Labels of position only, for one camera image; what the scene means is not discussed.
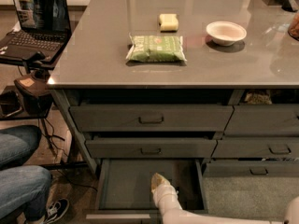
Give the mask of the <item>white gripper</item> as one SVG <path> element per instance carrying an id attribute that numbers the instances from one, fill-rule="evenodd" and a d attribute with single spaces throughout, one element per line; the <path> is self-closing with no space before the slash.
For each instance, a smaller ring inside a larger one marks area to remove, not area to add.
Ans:
<path id="1" fill-rule="evenodd" d="M 155 173 L 150 181 L 150 189 L 155 206 L 160 212 L 168 212 L 172 209 L 180 209 L 178 195 L 175 188 L 162 175 Z"/>

